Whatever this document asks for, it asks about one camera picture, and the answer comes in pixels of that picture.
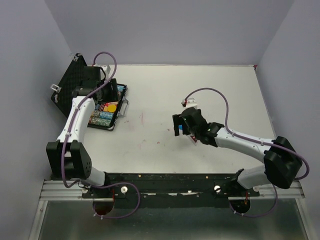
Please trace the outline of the red green chip row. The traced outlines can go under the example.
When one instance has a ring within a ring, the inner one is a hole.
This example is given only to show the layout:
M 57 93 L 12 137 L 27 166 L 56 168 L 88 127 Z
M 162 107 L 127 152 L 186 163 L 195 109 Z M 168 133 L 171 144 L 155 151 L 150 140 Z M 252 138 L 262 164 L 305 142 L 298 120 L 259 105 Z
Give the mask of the red green chip row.
M 98 117 L 91 117 L 89 119 L 89 124 L 91 125 L 97 125 L 97 126 L 102 126 L 102 127 L 109 127 L 111 124 L 111 120 L 109 119 L 104 119 L 104 118 L 98 118 Z

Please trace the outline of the black aluminium base frame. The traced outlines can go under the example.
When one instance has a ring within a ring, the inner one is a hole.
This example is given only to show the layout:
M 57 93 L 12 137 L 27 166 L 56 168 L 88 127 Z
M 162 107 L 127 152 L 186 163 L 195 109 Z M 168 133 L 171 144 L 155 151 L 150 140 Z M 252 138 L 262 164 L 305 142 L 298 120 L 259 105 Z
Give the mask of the black aluminium base frame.
M 289 189 L 271 184 L 248 190 L 231 191 L 226 184 L 232 174 L 109 173 L 106 189 L 76 183 L 66 188 L 60 180 L 43 183 L 39 199 L 54 202 L 88 202 L 93 206 L 116 209 L 228 208 L 246 212 L 255 200 L 302 199 L 299 181 Z

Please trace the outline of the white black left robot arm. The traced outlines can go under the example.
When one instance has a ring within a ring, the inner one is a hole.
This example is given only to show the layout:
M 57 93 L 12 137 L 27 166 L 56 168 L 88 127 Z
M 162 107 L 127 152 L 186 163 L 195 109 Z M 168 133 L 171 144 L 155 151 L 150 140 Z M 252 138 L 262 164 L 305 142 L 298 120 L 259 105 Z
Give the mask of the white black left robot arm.
M 107 174 L 92 166 L 84 146 L 84 137 L 97 102 L 118 95 L 114 78 L 117 64 L 114 64 L 110 77 L 102 67 L 95 65 L 94 68 L 103 72 L 103 78 L 83 80 L 81 85 L 75 87 L 66 123 L 56 141 L 47 143 L 46 154 L 53 175 L 60 177 L 66 188 L 82 182 L 91 185 L 93 191 L 104 198 L 110 194 L 111 185 L 106 180 Z

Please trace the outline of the yellow round button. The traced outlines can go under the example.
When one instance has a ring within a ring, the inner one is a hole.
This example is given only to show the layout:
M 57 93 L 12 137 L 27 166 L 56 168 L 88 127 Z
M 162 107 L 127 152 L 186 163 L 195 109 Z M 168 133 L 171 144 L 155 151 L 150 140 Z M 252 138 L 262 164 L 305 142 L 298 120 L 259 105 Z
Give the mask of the yellow round button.
M 107 106 L 107 111 L 110 112 L 110 113 L 114 113 L 116 110 L 117 110 L 117 105 L 109 104 Z

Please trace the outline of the yellow blue chip row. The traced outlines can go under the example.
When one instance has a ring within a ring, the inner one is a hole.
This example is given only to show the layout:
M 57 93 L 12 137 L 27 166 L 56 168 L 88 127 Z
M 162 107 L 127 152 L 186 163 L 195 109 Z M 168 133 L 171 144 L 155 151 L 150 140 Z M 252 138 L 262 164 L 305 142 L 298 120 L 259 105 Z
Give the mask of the yellow blue chip row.
M 92 118 L 99 118 L 99 119 L 106 119 L 106 120 L 112 120 L 113 116 L 114 114 L 112 112 L 99 111 L 99 110 L 95 110 L 91 114 Z

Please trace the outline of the triangular all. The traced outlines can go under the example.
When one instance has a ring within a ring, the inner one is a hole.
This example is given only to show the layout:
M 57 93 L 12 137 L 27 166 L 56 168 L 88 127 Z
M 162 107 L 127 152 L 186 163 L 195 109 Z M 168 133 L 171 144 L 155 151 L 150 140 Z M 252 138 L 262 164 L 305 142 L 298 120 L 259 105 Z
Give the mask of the triangular all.
M 195 136 L 189 135 L 188 137 L 195 146 L 198 144 L 198 139 Z

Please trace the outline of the top poker chip row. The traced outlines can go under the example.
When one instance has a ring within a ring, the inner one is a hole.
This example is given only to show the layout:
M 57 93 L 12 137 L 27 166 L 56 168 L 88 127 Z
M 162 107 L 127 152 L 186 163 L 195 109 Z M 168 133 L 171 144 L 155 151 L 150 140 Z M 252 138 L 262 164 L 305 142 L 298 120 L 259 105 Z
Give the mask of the top poker chip row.
M 117 91 L 118 92 L 122 92 L 123 90 L 125 89 L 125 86 L 124 85 L 117 85 Z

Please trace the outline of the black poker set case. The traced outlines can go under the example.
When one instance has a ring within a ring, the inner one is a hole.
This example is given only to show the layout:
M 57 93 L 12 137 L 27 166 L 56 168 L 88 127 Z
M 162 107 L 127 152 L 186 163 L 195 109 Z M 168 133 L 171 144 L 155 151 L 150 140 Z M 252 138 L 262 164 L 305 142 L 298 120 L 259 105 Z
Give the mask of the black poker set case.
M 87 65 L 82 54 L 76 53 L 71 58 L 71 63 L 68 66 L 63 77 L 61 78 L 60 82 L 58 84 L 51 85 L 51 89 L 53 90 L 51 100 L 65 117 L 69 116 L 72 109 L 72 99 L 76 96 L 77 93 L 86 96 L 93 90 L 103 85 L 104 81 L 107 80 L 105 77 L 101 79 L 100 70 L 102 70 L 102 68 L 100 68 L 99 65 Z M 114 130 L 118 117 L 123 116 L 123 114 L 121 113 L 121 107 L 123 105 L 123 102 L 126 101 L 126 94 L 128 91 L 128 87 L 125 84 L 120 84 L 117 82 L 117 85 L 125 86 L 125 88 L 122 91 L 121 98 L 119 98 L 118 96 L 118 101 L 111 101 L 118 102 L 118 105 L 116 112 L 113 113 L 113 118 L 111 120 L 110 126 L 104 127 L 88 123 L 88 127 L 107 131 Z M 105 103 L 96 103 L 96 93 L 92 98 L 95 103 L 95 108 L 97 104 Z

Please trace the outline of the red texas holdem card deck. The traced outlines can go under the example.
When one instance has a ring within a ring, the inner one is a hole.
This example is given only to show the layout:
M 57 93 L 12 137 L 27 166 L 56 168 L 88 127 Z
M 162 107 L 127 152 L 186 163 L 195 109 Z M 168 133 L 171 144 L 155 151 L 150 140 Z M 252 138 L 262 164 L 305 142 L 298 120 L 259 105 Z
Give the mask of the red texas holdem card deck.
M 114 113 L 117 110 L 118 102 L 98 103 L 95 107 L 96 111 Z

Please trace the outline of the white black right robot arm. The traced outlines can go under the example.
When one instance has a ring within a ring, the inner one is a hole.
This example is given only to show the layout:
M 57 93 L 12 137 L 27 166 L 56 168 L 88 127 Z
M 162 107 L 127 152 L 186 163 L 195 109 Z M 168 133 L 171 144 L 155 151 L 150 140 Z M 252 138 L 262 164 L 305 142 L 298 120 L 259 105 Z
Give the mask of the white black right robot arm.
M 272 184 L 289 189 L 296 179 L 303 161 L 284 137 L 259 139 L 239 137 L 217 122 L 207 122 L 201 110 L 194 107 L 172 116 L 174 135 L 192 135 L 204 145 L 226 148 L 248 155 L 262 164 L 251 169 L 238 170 L 222 188 L 241 196 L 255 186 Z

